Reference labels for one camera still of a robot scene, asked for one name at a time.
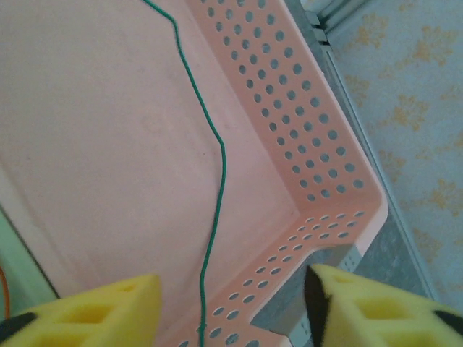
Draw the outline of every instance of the floral wallpaper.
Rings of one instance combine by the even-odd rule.
[[[460,312],[462,23],[461,0],[373,0],[328,37],[436,288]]]

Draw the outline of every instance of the yellow sponge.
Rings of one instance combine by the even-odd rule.
[[[155,275],[132,278],[27,312],[36,318],[1,347],[148,347],[161,313],[161,283]]]
[[[463,346],[458,312],[421,296],[327,265],[307,269],[305,290],[316,346]]]

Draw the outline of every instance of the green wire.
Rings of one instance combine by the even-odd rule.
[[[187,59],[185,58],[185,55],[183,53],[182,43],[180,42],[179,26],[177,24],[177,21],[169,13],[167,13],[162,8],[155,5],[150,0],[142,0],[142,1],[146,3],[149,7],[157,11],[164,18],[168,19],[170,23],[172,23],[172,26],[174,27],[175,41],[177,43],[177,50],[179,51],[180,59],[182,60],[185,70],[187,70],[188,77],[190,78],[190,82],[193,86],[193,89],[195,90],[196,97],[200,102],[201,108],[203,109],[203,112],[204,112],[206,120],[208,121],[209,127],[211,128],[212,132],[216,136],[218,143],[220,144],[220,150],[222,154],[222,176],[221,176],[221,181],[220,181],[220,189],[217,195],[216,211],[214,212],[214,221],[212,224],[211,236],[209,237],[208,248],[205,251],[203,267],[201,268],[201,274],[200,274],[201,323],[200,323],[198,332],[199,332],[199,346],[204,347],[204,330],[205,330],[205,319],[206,319],[206,314],[207,314],[204,278],[205,278],[206,270],[208,269],[209,258],[211,257],[212,246],[213,246],[214,239],[217,233],[218,218],[220,216],[222,199],[224,198],[225,181],[226,181],[225,143],[222,140],[220,134],[217,132],[217,129],[214,126],[214,123],[212,122],[208,109],[205,107],[203,97],[201,96],[201,93],[196,85],[196,81],[195,81],[195,78],[193,77],[193,73],[191,72],[190,66],[188,65]]]

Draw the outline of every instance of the plastic basket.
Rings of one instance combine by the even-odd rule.
[[[365,252],[386,219],[385,195],[282,0],[159,5],[179,21],[229,159],[206,275],[207,346],[289,346],[251,326],[252,317],[315,250]],[[27,25],[8,31],[24,52],[2,53],[5,85],[49,86],[34,90],[34,108],[23,107],[27,93],[3,103],[20,111],[3,115],[2,166],[34,227],[16,205],[5,208],[60,294],[158,273],[158,344],[196,346],[218,145],[171,25],[141,1],[95,6],[10,2],[4,10],[11,28]],[[35,32],[40,45],[29,44]],[[29,56],[40,69],[22,64]],[[33,80],[21,78],[28,73]],[[53,126],[37,127],[35,112]]]

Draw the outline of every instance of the gray surface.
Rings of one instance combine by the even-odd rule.
[[[339,87],[336,78],[328,70],[325,53],[313,35],[310,23],[307,21],[299,0],[286,0],[286,4],[300,27],[301,33],[319,63],[320,68],[325,73],[326,79],[338,98],[346,117],[356,131],[357,136],[359,136],[358,127],[355,126],[356,124],[353,119],[354,115],[351,115],[349,107],[344,102],[344,97],[341,94],[342,88]],[[368,146],[364,141],[361,140],[360,142],[364,148]],[[365,148],[365,152],[368,154],[371,152],[371,149]],[[410,251],[409,239],[404,237],[405,232],[403,224],[400,221],[400,214],[398,214],[393,201],[390,200],[389,204],[391,210],[388,219],[362,258],[355,273],[415,294],[429,296],[430,290],[427,288],[428,284],[423,280],[425,275],[423,275],[420,267],[417,265],[417,258],[419,259],[419,256]],[[331,250],[321,250],[308,257],[277,294],[258,312],[252,320],[252,324],[263,329],[271,329],[272,322],[275,322],[281,316],[292,299],[296,295],[301,295],[305,266],[325,262],[330,254]]]

